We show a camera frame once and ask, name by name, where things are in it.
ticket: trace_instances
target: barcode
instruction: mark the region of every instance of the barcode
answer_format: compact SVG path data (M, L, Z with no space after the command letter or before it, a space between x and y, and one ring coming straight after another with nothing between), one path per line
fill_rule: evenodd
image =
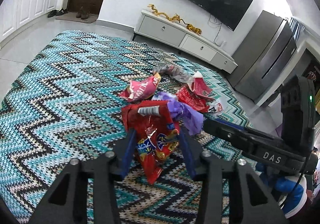
M145 116L145 115L156 115L160 116L159 114L159 107L160 106L149 106L149 107L140 107L138 109L138 113Z

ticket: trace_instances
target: baseboard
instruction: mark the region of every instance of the baseboard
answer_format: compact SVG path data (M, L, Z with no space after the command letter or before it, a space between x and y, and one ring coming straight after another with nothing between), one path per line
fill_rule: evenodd
M130 27L128 25L124 25L124 24L112 22L112 21L101 20L101 19L97 19L96 25L105 26L105 27L109 27L109 28L113 28L121 31L130 32L130 33L133 33L133 29L134 29L133 27Z
M21 26L14 32L12 32L8 37L6 37L3 41L0 42L0 49L4 47L10 40L12 40L14 37L16 37L18 34L26 30L27 28L31 27L33 24L38 23L39 21L47 19L47 14L41 15L38 18L35 18L31 20L30 22L26 23L25 25Z

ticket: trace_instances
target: tile grout line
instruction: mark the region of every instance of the tile grout line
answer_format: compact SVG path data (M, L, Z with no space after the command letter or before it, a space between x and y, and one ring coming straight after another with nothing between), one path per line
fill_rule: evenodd
M17 62L17 63L21 63L21 64L26 64L26 65L28 65L28 63L23 63L23 62L14 61L14 60L7 60L7 61L12 61L12 62Z

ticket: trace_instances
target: drawer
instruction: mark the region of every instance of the drawer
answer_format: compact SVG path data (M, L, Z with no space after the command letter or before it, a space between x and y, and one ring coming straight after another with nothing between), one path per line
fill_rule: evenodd
M187 40L182 45L182 48L208 61L211 61L217 53L206 44L190 36L187 37Z
M186 34L166 23L146 16L142 21L139 32L163 40L174 46L179 46Z
M233 63L231 60L227 59L225 56L221 55L220 53L217 53L210 63L219 69L223 69L227 71L230 74L237 67L235 63Z

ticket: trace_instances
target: purple wrapper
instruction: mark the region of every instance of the purple wrapper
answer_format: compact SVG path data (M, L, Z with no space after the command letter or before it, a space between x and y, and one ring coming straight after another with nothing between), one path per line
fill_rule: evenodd
M169 100L168 109L172 120L182 120L190 135L201 132L203 114L195 111L187 104L179 102L177 96L166 92L159 92L153 96L152 100Z

